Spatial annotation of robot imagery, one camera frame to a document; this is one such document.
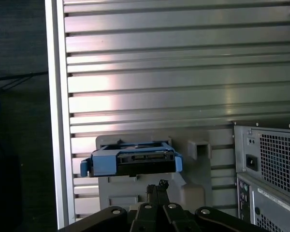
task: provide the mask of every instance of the blue drive tray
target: blue drive tray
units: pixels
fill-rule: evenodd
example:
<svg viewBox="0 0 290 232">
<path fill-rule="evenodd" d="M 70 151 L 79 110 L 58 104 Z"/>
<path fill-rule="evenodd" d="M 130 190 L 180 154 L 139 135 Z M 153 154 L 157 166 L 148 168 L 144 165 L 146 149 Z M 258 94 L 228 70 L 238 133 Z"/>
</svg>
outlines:
<svg viewBox="0 0 290 232">
<path fill-rule="evenodd" d="M 182 155 L 166 142 L 106 145 L 81 162 L 81 176 L 180 172 L 182 163 Z"/>
</svg>

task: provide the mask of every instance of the power supply fan grille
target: power supply fan grille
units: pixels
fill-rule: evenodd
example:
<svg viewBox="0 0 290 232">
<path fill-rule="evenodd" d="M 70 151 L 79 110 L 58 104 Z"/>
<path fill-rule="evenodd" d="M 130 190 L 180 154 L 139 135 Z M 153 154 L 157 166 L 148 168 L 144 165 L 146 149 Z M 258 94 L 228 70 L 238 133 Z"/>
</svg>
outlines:
<svg viewBox="0 0 290 232">
<path fill-rule="evenodd" d="M 260 151 L 263 179 L 290 193 L 290 137 L 261 134 Z"/>
<path fill-rule="evenodd" d="M 261 214 L 261 218 L 257 218 L 257 226 L 266 229 L 270 232 L 283 232 L 282 229 L 277 227 L 273 222 L 267 219 L 263 214 Z"/>
</svg>

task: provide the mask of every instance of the power supply unit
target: power supply unit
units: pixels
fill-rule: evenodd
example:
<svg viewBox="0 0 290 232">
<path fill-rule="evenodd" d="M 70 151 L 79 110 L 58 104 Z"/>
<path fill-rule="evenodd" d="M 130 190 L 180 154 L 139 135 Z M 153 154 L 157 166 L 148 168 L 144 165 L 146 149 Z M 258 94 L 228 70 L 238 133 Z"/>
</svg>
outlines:
<svg viewBox="0 0 290 232">
<path fill-rule="evenodd" d="M 237 175 L 239 218 L 271 232 L 290 232 L 290 197 L 247 173 Z"/>
<path fill-rule="evenodd" d="M 234 127 L 236 172 L 290 197 L 290 130 Z"/>
</svg>

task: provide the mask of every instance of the metal grille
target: metal grille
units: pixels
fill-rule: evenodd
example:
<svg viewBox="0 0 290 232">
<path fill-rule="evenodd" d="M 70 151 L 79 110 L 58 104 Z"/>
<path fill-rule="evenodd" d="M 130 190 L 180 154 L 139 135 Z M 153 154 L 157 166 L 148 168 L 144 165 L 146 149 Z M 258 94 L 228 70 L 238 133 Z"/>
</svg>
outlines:
<svg viewBox="0 0 290 232">
<path fill-rule="evenodd" d="M 260 150 L 263 179 L 290 193 L 290 137 L 262 134 Z"/>
<path fill-rule="evenodd" d="M 271 232 L 283 232 L 282 229 L 277 227 L 273 222 L 267 219 L 263 214 L 261 214 L 261 219 L 257 218 L 257 226 Z"/>
</svg>

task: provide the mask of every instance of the label sticker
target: label sticker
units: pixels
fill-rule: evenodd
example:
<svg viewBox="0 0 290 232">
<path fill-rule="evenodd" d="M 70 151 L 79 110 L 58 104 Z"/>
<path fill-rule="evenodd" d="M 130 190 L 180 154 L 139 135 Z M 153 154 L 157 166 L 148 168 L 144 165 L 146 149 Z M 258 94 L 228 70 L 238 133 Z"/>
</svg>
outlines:
<svg viewBox="0 0 290 232">
<path fill-rule="evenodd" d="M 273 202 L 276 202 L 277 204 L 279 204 L 280 206 L 284 207 L 285 209 L 290 211 L 290 206 L 288 206 L 287 204 L 283 203 L 282 201 L 280 201 L 279 199 L 277 199 L 276 197 L 273 197 L 272 195 L 268 194 L 267 192 L 264 192 L 262 189 L 258 189 L 258 192 L 261 193 L 263 196 L 267 197 L 268 199 L 272 200 Z"/>
</svg>

